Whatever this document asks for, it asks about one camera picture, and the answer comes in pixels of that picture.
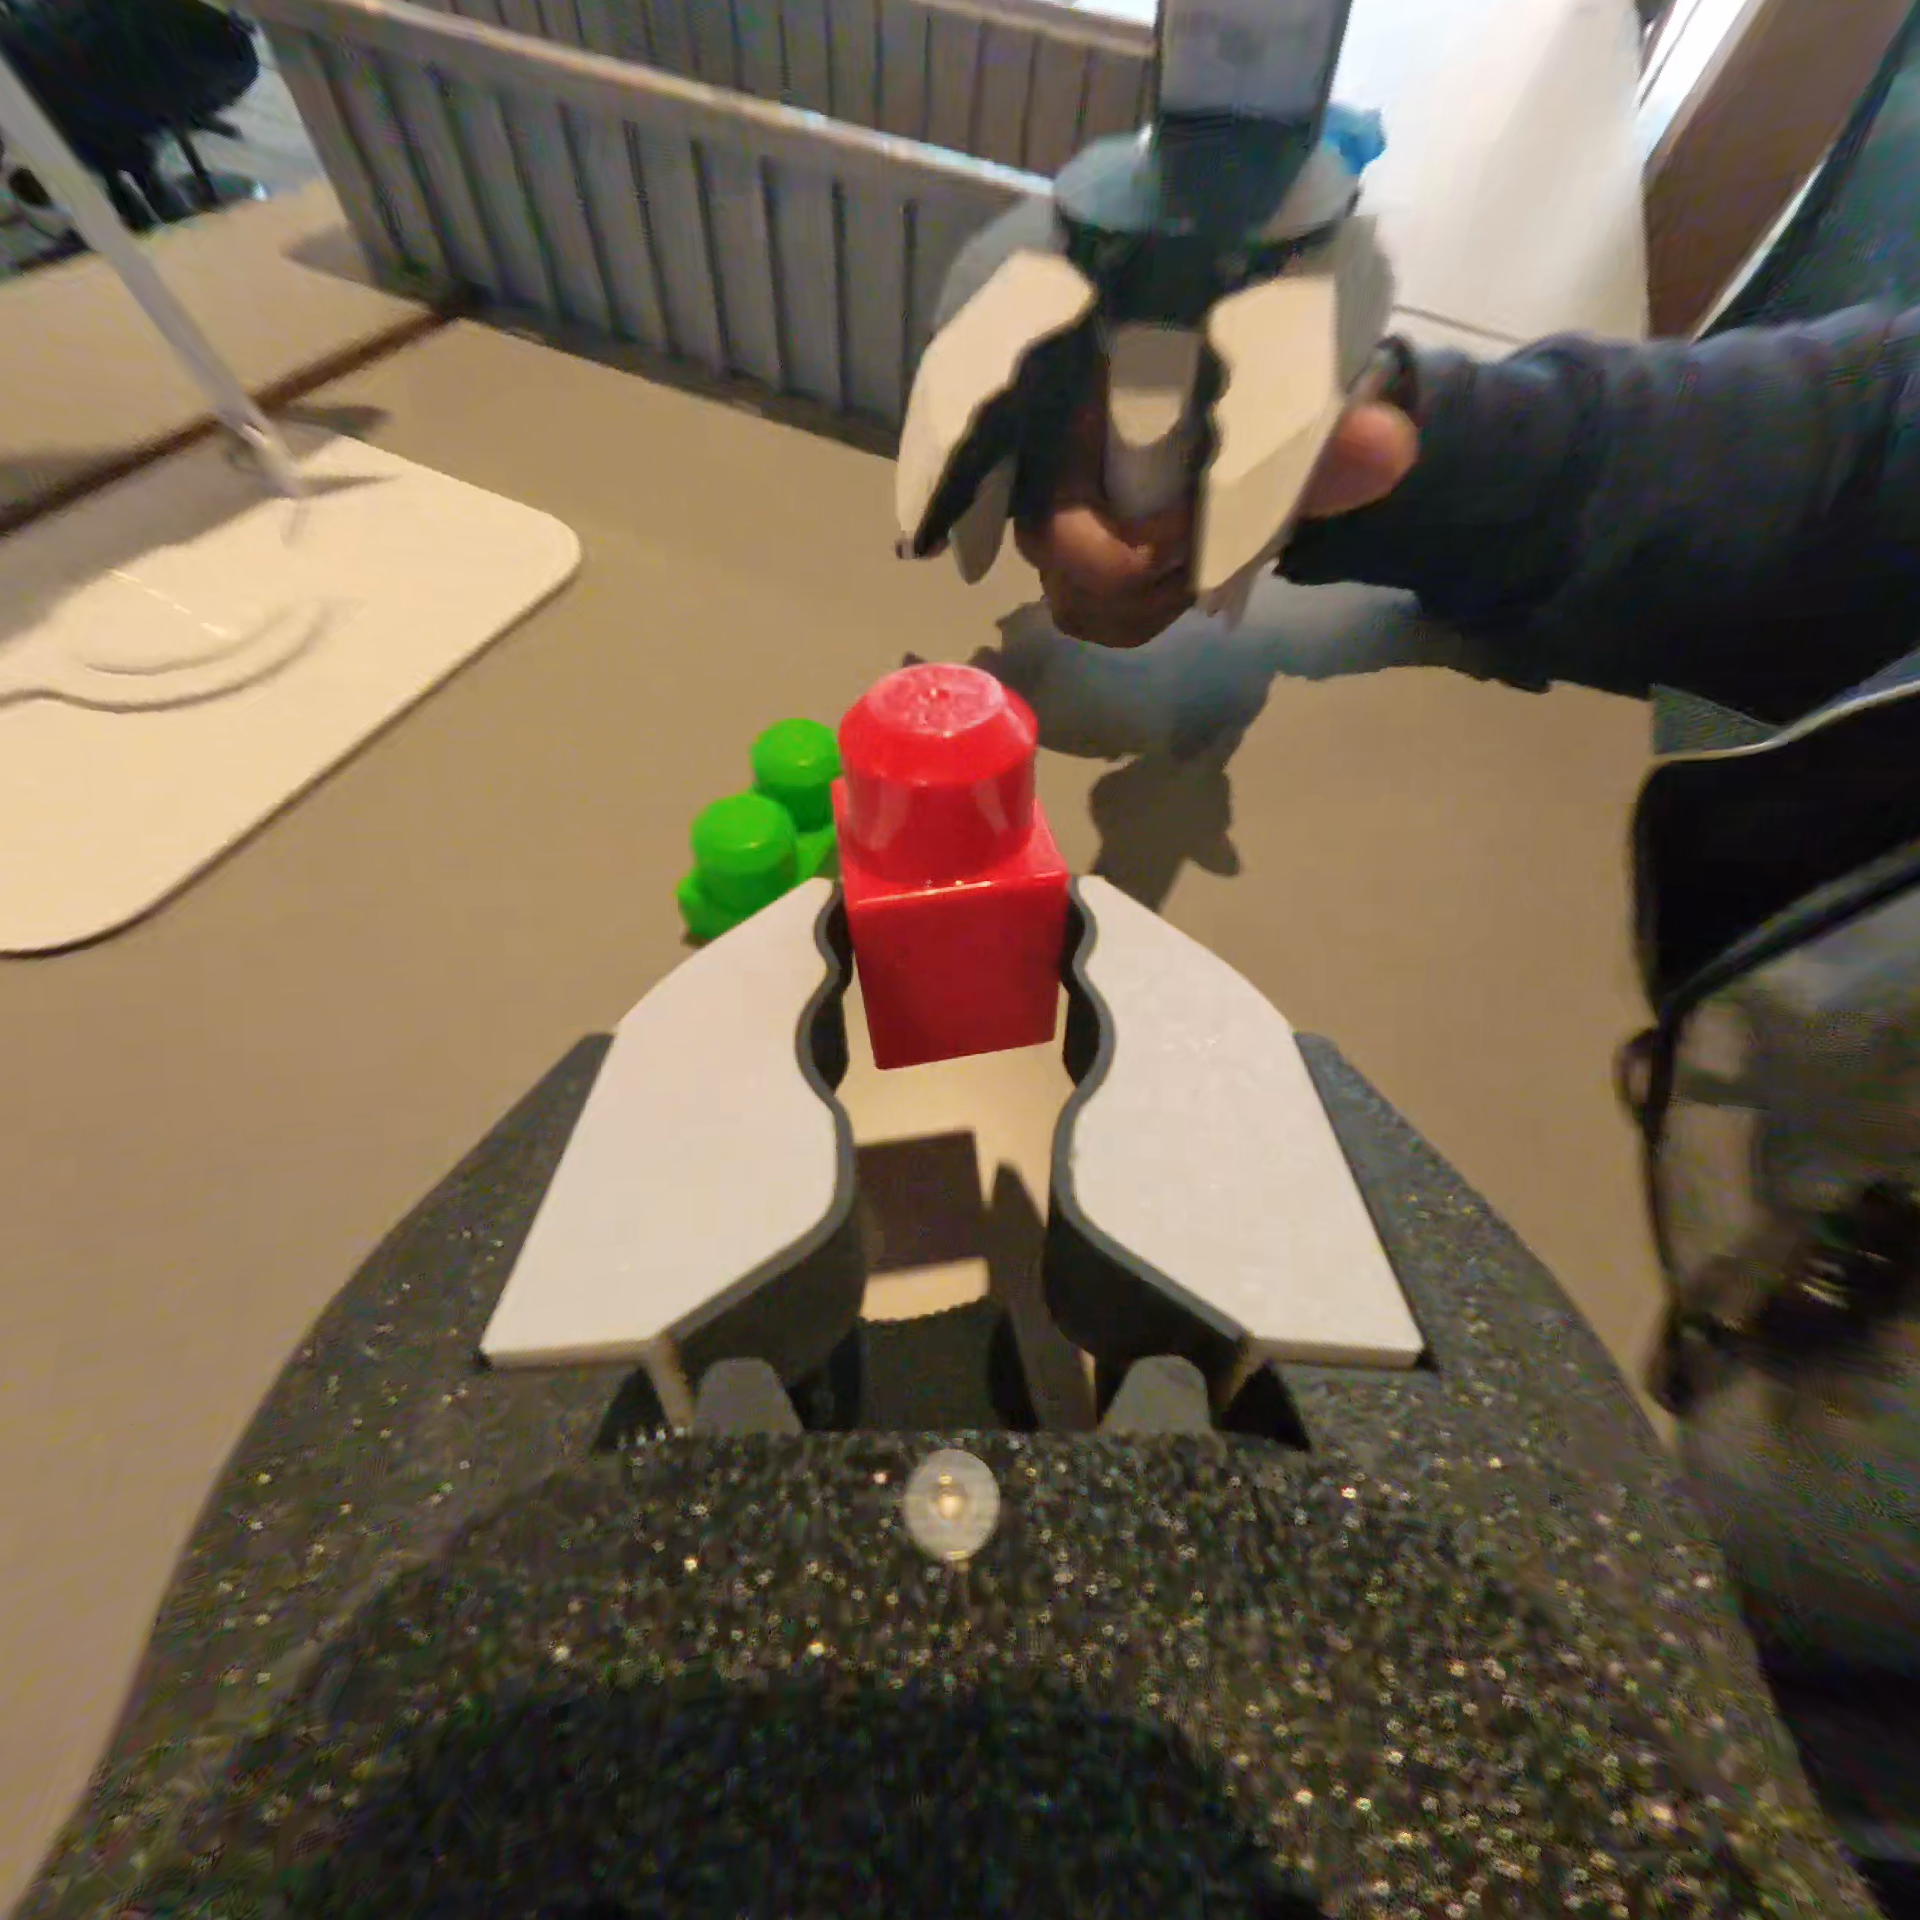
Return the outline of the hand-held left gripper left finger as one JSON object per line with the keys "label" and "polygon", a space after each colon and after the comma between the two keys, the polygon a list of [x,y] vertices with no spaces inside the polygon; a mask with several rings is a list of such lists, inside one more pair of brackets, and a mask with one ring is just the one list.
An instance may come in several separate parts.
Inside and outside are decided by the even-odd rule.
{"label": "hand-held left gripper left finger", "polygon": [[862,1306],[844,918],[814,879],[617,1023],[475,1341],[496,1367],[640,1367],[671,1422],[712,1365],[817,1376]]}

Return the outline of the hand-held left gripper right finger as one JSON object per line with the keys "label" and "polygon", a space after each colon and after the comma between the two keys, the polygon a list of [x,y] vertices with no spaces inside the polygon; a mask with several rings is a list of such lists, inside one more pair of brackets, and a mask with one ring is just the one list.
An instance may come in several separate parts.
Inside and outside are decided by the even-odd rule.
{"label": "hand-held left gripper right finger", "polygon": [[1044,1302],[1101,1371],[1408,1371],[1423,1334],[1284,1011],[1107,879],[1072,884]]}

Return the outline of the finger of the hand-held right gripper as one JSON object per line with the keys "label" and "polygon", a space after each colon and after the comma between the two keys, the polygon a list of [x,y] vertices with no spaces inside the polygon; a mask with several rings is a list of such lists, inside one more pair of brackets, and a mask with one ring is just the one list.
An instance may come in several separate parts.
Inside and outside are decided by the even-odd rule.
{"label": "finger of the hand-held right gripper", "polygon": [[951,556],[963,583],[1000,560],[1044,408],[1074,388],[1096,290],[1068,259],[1011,252],[926,338],[899,434],[904,558]]}
{"label": "finger of the hand-held right gripper", "polygon": [[1216,369],[1195,479],[1191,594],[1240,616],[1280,556],[1395,310],[1374,221],[1341,221],[1280,274],[1217,300],[1206,324]]}

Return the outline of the green two-stud block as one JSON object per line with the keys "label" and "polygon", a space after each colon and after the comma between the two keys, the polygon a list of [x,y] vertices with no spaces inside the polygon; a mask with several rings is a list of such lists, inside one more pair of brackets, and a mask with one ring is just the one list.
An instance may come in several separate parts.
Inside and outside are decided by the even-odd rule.
{"label": "green two-stud block", "polygon": [[677,900],[681,937],[695,948],[837,867],[837,730],[780,717],[756,730],[748,766],[748,788],[712,799],[688,825],[693,862]]}

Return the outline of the red single-stud block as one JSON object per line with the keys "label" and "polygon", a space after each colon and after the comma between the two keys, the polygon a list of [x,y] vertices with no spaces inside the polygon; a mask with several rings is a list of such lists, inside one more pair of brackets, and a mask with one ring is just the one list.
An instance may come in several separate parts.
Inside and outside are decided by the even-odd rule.
{"label": "red single-stud block", "polygon": [[837,860],[875,1069],[1053,1037],[1068,862],[1035,712],[967,662],[910,662],[842,716]]}

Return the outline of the person's right forearm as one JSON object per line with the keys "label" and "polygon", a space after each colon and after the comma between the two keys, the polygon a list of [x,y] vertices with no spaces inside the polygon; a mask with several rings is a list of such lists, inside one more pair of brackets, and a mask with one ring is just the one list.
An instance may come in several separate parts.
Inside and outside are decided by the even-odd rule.
{"label": "person's right forearm", "polygon": [[1770,725],[1917,649],[1914,307],[1401,366],[1412,471],[1304,519],[1290,582],[1408,594],[1521,680]]}

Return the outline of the person's right hand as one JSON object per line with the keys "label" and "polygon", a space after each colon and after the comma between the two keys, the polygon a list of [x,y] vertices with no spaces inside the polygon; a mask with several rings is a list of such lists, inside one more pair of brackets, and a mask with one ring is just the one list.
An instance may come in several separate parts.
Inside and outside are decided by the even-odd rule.
{"label": "person's right hand", "polygon": [[[1415,466],[1421,432],[1388,400],[1341,413],[1298,501],[1293,526],[1381,504]],[[1103,490],[1107,400],[1083,398],[1068,425],[1052,494],[1014,522],[1052,625],[1072,639],[1137,649],[1195,607],[1188,592],[1191,512],[1186,504],[1124,519]]]}

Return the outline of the grey ribbed plastic bin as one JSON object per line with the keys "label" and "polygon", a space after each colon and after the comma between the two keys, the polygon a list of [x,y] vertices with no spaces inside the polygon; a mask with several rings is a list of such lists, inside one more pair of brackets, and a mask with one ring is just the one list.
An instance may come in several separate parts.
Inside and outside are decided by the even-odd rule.
{"label": "grey ribbed plastic bin", "polygon": [[1068,2],[252,2],[370,274],[899,432],[958,252],[1133,135]]}

